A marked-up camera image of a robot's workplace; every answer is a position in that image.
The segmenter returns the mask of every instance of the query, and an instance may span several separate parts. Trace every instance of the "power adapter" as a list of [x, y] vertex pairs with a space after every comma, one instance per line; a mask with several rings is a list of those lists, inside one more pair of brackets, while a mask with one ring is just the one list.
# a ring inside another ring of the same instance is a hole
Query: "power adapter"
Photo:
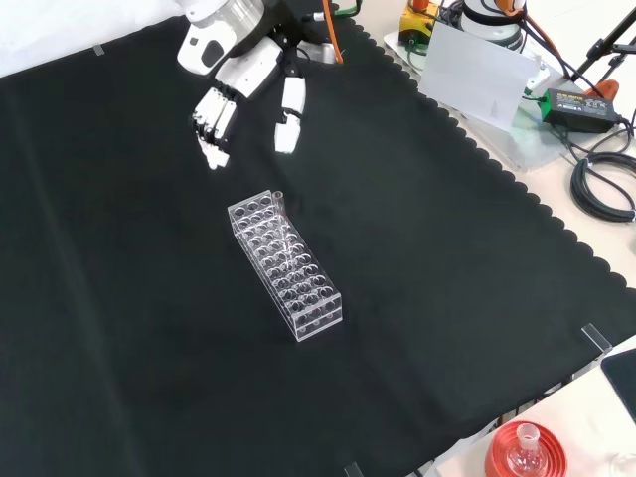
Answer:
[[539, 102], [543, 122], [570, 132], [607, 132], [618, 122], [612, 101], [550, 88]]

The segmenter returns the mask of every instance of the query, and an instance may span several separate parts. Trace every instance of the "black fabric mat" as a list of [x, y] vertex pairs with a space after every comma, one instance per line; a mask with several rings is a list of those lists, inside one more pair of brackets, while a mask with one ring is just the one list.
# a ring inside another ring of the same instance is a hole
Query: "black fabric mat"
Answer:
[[605, 358], [601, 368], [636, 422], [636, 350]]
[[[294, 4], [298, 13], [317, 1]], [[352, 22], [241, 107], [224, 170], [176, 18], [0, 80], [0, 467], [11, 476], [402, 477], [636, 333], [634, 290]], [[296, 344], [226, 207], [282, 189], [343, 294]]]

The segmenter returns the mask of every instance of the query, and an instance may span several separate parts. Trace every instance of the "test tube rack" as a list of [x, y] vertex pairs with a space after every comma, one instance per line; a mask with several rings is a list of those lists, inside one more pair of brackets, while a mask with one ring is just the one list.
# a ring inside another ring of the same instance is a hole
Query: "test tube rack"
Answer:
[[297, 341], [342, 321], [342, 296], [285, 213], [282, 193], [228, 207], [235, 237]]

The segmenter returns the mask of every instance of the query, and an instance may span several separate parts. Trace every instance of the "black device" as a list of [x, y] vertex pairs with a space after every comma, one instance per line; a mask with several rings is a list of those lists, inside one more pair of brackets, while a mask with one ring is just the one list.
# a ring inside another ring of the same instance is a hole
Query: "black device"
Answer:
[[587, 52], [587, 60], [578, 67], [571, 80], [576, 81], [581, 75], [591, 67], [594, 63], [600, 60], [604, 55], [611, 53], [618, 53], [618, 55], [612, 58], [609, 62], [609, 70], [601, 81], [605, 81], [609, 76], [614, 73], [618, 67], [625, 61], [627, 55], [636, 54], [636, 37], [629, 43], [629, 45], [618, 45], [616, 42], [618, 39], [636, 22], [636, 8], [634, 8], [625, 19], [618, 24], [618, 26], [609, 34], [604, 40], [599, 39], [592, 48]]
[[636, 422], [636, 350], [605, 358], [600, 366]]
[[610, 100], [550, 88], [539, 103], [543, 122], [571, 132], [607, 132], [618, 121]]

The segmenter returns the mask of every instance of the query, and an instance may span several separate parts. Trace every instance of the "robotic hand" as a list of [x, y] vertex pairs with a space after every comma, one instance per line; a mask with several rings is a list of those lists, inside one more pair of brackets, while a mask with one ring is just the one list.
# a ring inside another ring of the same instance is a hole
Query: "robotic hand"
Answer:
[[[274, 69], [295, 57], [296, 49], [312, 60], [334, 63], [331, 44], [305, 31], [284, 3], [265, 7], [261, 0], [177, 0], [192, 25], [177, 60], [189, 72], [207, 76], [217, 69], [214, 86], [193, 113], [193, 126], [211, 169], [229, 160], [232, 122], [242, 101], [265, 83]], [[281, 122], [275, 150], [291, 153], [300, 135], [305, 80], [293, 61], [285, 72]]]

